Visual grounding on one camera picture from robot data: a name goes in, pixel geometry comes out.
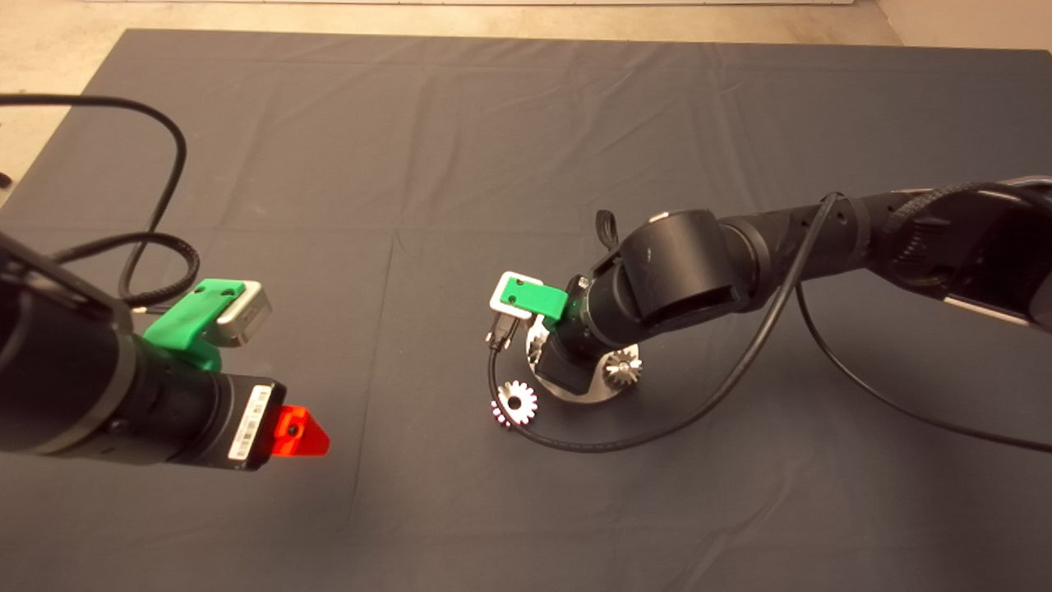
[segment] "gray mat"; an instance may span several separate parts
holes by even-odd
[[[1052,457],[895,415],[794,311],[710,417],[605,456],[498,429],[482,343],[500,272],[586,269],[600,207],[626,232],[661,209],[1052,171],[1047,53],[134,30],[87,91],[185,128],[163,229],[276,306],[226,369],[286,383],[333,448],[252,475],[0,457],[4,590],[1052,587]],[[0,227],[42,249],[138,228],[170,155],[147,120],[74,113]],[[180,272],[148,261],[143,286]],[[109,287],[119,263],[75,268]],[[830,342],[899,400],[1052,438],[1047,338],[865,271],[811,292]],[[543,400],[537,429],[677,417],[757,321],[648,343],[634,395]]]

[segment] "floor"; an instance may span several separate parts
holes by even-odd
[[[944,0],[856,0],[839,6],[646,7],[0,0],[4,27],[0,35],[0,91],[79,93],[128,27],[863,45],[902,45],[904,39],[906,44],[919,45],[1052,45],[1046,39],[1052,38],[1046,35],[1048,19],[1027,18],[1032,6],[1047,0],[999,0],[980,6],[987,1],[960,0],[978,13],[973,12],[971,20],[962,23],[964,11],[955,9],[957,17],[951,23],[945,18]],[[995,14],[998,22],[1014,18],[1015,24],[985,26],[989,19],[983,11]],[[1040,12],[1048,16],[1047,9]],[[974,25],[974,35],[969,24]],[[1021,37],[1020,26],[1025,29]],[[57,107],[2,109],[0,170],[17,182],[63,113]],[[4,195],[0,191],[0,203]]]

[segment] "green bracket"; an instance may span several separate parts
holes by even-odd
[[[219,349],[206,342],[204,334],[244,290],[243,281],[201,280],[194,291],[183,295],[142,338],[201,370],[219,371],[222,368]]]
[[[553,325],[563,319],[563,309],[566,308],[568,299],[569,295],[558,287],[521,279],[509,279],[501,292],[501,303],[544,315],[545,325]]]

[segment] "silver gear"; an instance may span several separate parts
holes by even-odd
[[[628,387],[640,382],[643,361],[627,350],[619,350],[607,356],[603,363],[603,380],[607,385]]]
[[[525,426],[537,415],[537,395],[533,394],[533,389],[525,383],[518,381],[505,383],[498,389],[497,396],[501,400],[504,409],[507,410],[508,416],[504,416],[503,410],[497,406],[497,402],[489,402],[489,407],[493,410],[493,419],[502,426],[510,428],[512,423]]]

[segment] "metal base plate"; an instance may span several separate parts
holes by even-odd
[[[571,393],[570,391],[558,387],[541,376],[538,376],[535,369],[538,355],[541,346],[543,346],[547,340],[548,329],[544,327],[544,318],[538,315],[537,321],[533,322],[533,325],[530,326],[529,331],[526,333],[526,362],[529,364],[530,372],[533,373],[538,383],[540,383],[541,386],[547,389],[552,395],[555,395],[567,403],[591,405],[612,400],[631,387],[631,385],[625,387],[610,385],[603,380],[603,368],[606,366],[607,360],[611,354],[607,354],[600,359],[599,365],[595,366],[595,373],[592,374],[591,387],[589,387],[588,392],[583,395]],[[635,358],[639,358],[640,355],[640,347],[636,344],[628,346],[622,351],[630,352]]]

